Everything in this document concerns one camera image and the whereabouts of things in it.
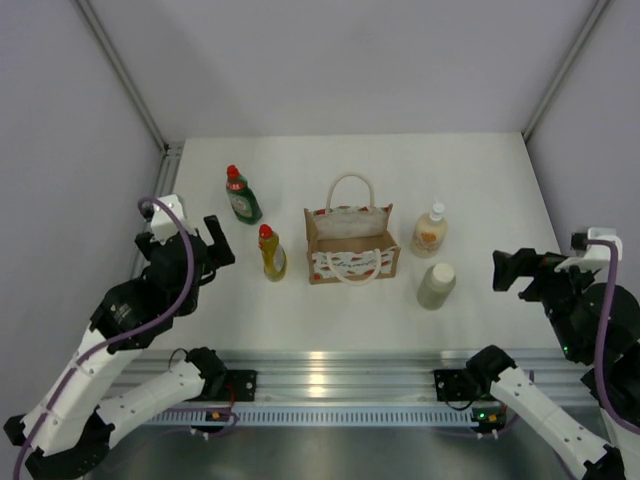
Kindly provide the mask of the cream pump lotion bottle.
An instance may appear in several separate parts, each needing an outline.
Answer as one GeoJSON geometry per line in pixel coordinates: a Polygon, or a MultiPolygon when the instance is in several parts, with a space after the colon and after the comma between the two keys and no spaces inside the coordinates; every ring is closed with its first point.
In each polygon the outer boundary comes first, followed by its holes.
{"type": "Polygon", "coordinates": [[[448,223],[445,218],[445,205],[435,200],[431,210],[421,215],[416,221],[411,250],[420,258],[428,258],[435,255],[448,232],[448,223]]]}

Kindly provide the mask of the yellow red-capped bottle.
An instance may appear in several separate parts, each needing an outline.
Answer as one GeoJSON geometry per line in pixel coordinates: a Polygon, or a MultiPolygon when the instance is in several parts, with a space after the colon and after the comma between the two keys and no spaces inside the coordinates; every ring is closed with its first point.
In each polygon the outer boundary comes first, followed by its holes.
{"type": "Polygon", "coordinates": [[[279,235],[267,224],[259,227],[258,234],[264,274],[272,282],[280,281],[286,274],[287,257],[279,235]]]}

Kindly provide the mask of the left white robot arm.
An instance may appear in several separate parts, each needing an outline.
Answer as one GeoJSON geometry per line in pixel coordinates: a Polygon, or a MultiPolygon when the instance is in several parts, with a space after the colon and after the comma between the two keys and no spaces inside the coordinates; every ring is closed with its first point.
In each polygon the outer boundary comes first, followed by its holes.
{"type": "Polygon", "coordinates": [[[143,273],[107,291],[90,318],[65,371],[30,412],[10,417],[4,431],[21,451],[15,472],[35,479],[78,479],[99,465],[125,436],[157,414],[192,399],[212,400],[226,386],[227,368],[216,352],[194,348],[166,372],[117,398],[106,392],[121,372],[177,317],[193,313],[201,287],[235,256],[218,218],[204,223],[213,239],[189,240],[194,278],[178,234],[165,242],[141,233],[136,244],[148,260],[143,273]]]}

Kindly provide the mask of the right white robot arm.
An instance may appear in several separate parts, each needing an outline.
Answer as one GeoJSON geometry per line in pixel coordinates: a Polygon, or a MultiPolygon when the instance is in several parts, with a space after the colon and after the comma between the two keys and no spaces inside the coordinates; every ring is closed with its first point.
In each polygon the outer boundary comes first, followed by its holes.
{"type": "Polygon", "coordinates": [[[542,306],[562,355],[580,364],[584,391],[539,384],[505,350],[489,345],[465,366],[476,398],[497,400],[525,422],[575,479],[639,476],[639,301],[619,285],[619,238],[584,237],[577,255],[523,248],[493,254],[492,288],[529,279],[521,300],[542,306]]]}

